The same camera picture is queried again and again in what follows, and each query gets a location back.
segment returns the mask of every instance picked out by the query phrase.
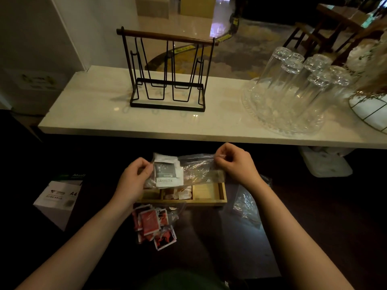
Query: black metal rack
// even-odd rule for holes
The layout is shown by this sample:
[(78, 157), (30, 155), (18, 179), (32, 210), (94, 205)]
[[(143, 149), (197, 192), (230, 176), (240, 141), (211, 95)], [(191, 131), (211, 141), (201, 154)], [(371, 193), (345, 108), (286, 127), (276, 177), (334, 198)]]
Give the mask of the black metal rack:
[[(215, 41), (215, 38), (212, 40), (202, 40), (198, 38), (188, 38), (188, 37), (180, 37), (175, 35), (165, 35), (161, 33), (151, 33), (151, 32), (139, 32), (134, 30), (126, 30), (123, 27), (120, 29), (117, 29), (117, 34), (122, 36), (123, 45), (125, 49), (125, 55), (126, 60), (128, 63), (129, 68), (129, 74), (130, 74), (130, 80), (132, 82), (133, 92), (132, 96), (130, 98), (130, 106), (131, 107), (140, 107), (140, 108), (153, 108), (153, 109), (168, 109), (168, 110), (179, 110), (179, 111), (196, 111), (196, 112), (204, 112), (206, 110), (206, 100), (205, 100), (205, 93), (206, 93), (206, 87), (207, 87), (207, 80), (208, 80), (208, 74), (210, 72), (210, 65), (211, 65), (211, 58), (212, 58), (212, 52), (214, 49), (214, 46), (217, 46), (219, 43)], [(128, 50), (128, 44), (126, 41), (126, 37), (134, 37), (135, 46), (136, 46), (136, 53), (133, 53), (133, 51), (130, 51), (130, 57), (129, 57), (129, 50)], [(143, 69), (143, 63), (141, 61), (140, 52), (138, 51), (138, 44), (137, 39), (140, 38), (141, 41), (141, 47), (144, 54), (145, 59), (145, 69), (148, 71), (149, 78), (145, 78), (144, 75), (144, 69)], [(148, 60), (146, 58), (143, 38), (151, 38), (151, 39), (157, 39), (157, 40), (165, 40), (166, 41), (166, 52), (164, 57), (164, 79), (152, 79), (151, 73), (148, 68)], [(172, 42), (172, 50), (168, 50), (168, 42)], [(191, 70), (191, 76), (189, 82), (180, 82), (176, 80), (176, 67), (175, 67), (175, 42), (186, 42), (186, 43), (192, 43), (196, 45), (196, 51), (195, 51), (195, 58), (192, 63), (192, 70)], [(203, 79), (203, 70), (204, 70), (204, 60), (203, 60), (203, 52), (204, 47), (210, 46), (211, 52), (209, 56), (209, 62), (208, 62), (208, 68), (207, 68), (207, 74), (206, 74), (206, 82), (203, 85), (202, 79)], [(199, 49), (201, 48), (201, 57), (200, 59), (197, 57), (197, 54), (199, 52)], [(135, 70), (135, 58), (137, 57), (138, 67), (139, 67), (139, 73), (140, 77), (137, 77), (136, 70)], [(171, 77), (172, 80), (168, 80), (167, 73), (168, 73), (168, 59), (171, 59)], [(195, 74), (197, 70), (197, 66), (199, 64), (199, 73), (197, 77), (197, 83), (194, 82), (195, 80)], [(151, 98), (149, 97), (147, 83), (150, 83), (151, 87), (159, 87), (163, 88), (162, 92), (162, 98)], [(166, 104), (148, 104), (148, 103), (138, 103), (137, 100), (140, 99), (140, 94), (138, 92), (138, 86), (144, 86), (146, 96), (148, 100), (157, 100), (157, 101), (164, 101), (165, 99), (165, 89), (170, 85), (172, 88), (172, 100), (174, 102), (185, 102), (188, 103), (191, 97), (191, 91), (192, 87), (195, 87), (199, 90), (199, 95), (197, 99), (198, 105), (201, 107), (189, 107), (189, 106), (179, 106), (179, 105), (166, 105)], [(188, 98), (186, 100), (178, 100), (175, 98), (175, 92), (174, 89), (186, 89), (190, 90), (188, 94)]]

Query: person's left hand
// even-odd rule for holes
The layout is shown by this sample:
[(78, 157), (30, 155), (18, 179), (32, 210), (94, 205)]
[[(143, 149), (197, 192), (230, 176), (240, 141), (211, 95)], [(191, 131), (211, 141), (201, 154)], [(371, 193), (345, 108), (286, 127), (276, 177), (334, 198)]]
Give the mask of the person's left hand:
[(153, 165), (143, 158), (133, 161), (122, 173), (111, 203), (125, 210), (131, 210), (133, 204), (143, 193), (145, 180), (152, 174)]

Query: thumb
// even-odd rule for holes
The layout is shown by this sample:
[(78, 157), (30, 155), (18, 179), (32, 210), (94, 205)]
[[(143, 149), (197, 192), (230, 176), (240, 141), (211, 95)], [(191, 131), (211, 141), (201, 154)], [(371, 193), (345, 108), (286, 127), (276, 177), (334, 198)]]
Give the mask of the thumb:
[(225, 159), (219, 156), (215, 157), (215, 162), (220, 166), (220, 168), (222, 168), (223, 170), (226, 170), (227, 172), (231, 169), (233, 164), (232, 162), (226, 161)]
[(152, 174), (153, 171), (153, 164), (149, 164), (145, 167), (145, 169), (138, 175), (138, 177), (141, 179), (141, 181), (145, 182), (146, 179), (149, 178), (149, 176)]

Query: white box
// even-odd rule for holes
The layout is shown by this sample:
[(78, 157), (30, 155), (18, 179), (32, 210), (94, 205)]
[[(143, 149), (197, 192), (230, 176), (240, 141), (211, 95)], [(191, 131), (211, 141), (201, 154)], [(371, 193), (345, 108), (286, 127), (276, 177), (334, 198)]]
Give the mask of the white box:
[(64, 231), (80, 189), (79, 185), (51, 181), (35, 200), (34, 206)]

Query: white countertop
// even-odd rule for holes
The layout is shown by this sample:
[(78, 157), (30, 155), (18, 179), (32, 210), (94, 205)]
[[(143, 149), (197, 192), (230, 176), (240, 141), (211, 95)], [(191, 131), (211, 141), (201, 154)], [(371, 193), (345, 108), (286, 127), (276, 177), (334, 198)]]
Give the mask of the white countertop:
[[(162, 79), (163, 73), (151, 71), (151, 76)], [(176, 74), (176, 78), (188, 82), (190, 76)], [(387, 135), (366, 125), (349, 107), (327, 110), (324, 126), (313, 135), (285, 137), (266, 130), (242, 106), (246, 82), (209, 77), (205, 112), (134, 108), (129, 106), (128, 69), (91, 66), (88, 72), (75, 73), (39, 128), (67, 135), (387, 149)], [(197, 91), (191, 96), (197, 101)]]

